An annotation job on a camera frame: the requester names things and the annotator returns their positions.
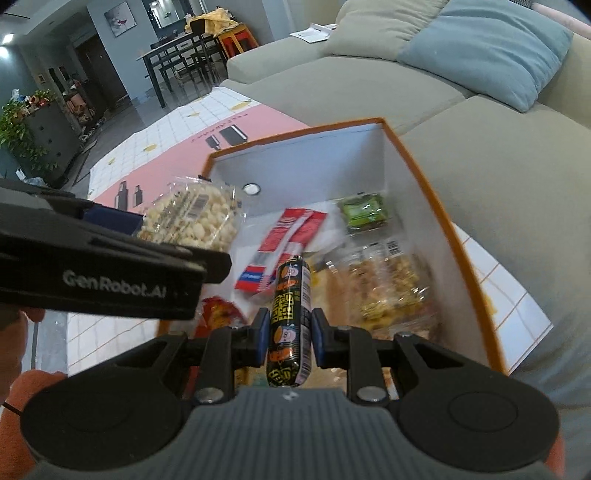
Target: clear plastic package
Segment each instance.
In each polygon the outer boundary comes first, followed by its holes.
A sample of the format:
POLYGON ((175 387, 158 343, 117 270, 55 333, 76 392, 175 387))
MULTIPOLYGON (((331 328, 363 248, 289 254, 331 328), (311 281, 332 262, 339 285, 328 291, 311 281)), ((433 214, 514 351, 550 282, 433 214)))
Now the clear plastic package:
POLYGON ((400 331, 430 339, 438 324, 426 272, 395 236, 342 249, 335 268, 345 293, 348 323, 377 338, 400 331))
POLYGON ((228 252, 245 218, 239 191, 203 179, 179 179, 144 212, 138 237, 228 252))
POLYGON ((380 193, 354 195, 339 200, 338 205, 349 233, 384 226, 388 221, 388 213, 380 193))

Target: popcorn package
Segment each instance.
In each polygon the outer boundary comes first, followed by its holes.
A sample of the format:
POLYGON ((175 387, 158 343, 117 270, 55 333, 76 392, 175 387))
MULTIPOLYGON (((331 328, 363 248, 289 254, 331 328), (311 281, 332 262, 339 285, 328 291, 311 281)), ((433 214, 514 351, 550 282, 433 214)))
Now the popcorn package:
POLYGON ((182 179, 145 211, 138 237, 158 244, 228 252, 244 218, 235 187, 182 179))

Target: door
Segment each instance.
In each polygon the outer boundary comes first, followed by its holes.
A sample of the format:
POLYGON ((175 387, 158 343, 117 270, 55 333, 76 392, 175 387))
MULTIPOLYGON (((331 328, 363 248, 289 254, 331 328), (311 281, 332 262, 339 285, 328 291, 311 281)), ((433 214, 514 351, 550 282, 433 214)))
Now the door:
POLYGON ((76 48, 76 53, 86 75, 101 86, 109 108, 113 108, 118 100, 127 96, 119 74, 98 35, 76 48))

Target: beige sofa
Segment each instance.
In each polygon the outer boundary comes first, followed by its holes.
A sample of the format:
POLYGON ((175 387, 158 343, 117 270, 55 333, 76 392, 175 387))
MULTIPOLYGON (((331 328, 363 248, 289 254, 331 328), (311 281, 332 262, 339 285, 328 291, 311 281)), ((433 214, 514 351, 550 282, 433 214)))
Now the beige sofa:
POLYGON ((515 376, 559 407, 567 477, 591 469, 591 41, 518 113, 395 61, 287 38, 235 57, 222 85, 308 125, 384 117, 452 219, 534 296, 554 330, 515 376))

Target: screw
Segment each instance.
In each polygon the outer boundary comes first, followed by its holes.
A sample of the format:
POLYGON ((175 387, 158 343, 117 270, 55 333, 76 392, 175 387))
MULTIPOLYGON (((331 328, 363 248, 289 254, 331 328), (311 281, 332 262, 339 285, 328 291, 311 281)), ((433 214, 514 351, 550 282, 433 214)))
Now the screw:
POLYGON ((386 391, 380 387, 362 387, 357 390, 357 396, 367 403, 376 403, 386 398, 386 391))
POLYGON ((223 398, 223 391, 215 387, 206 387, 195 393, 199 403, 217 403, 223 398))

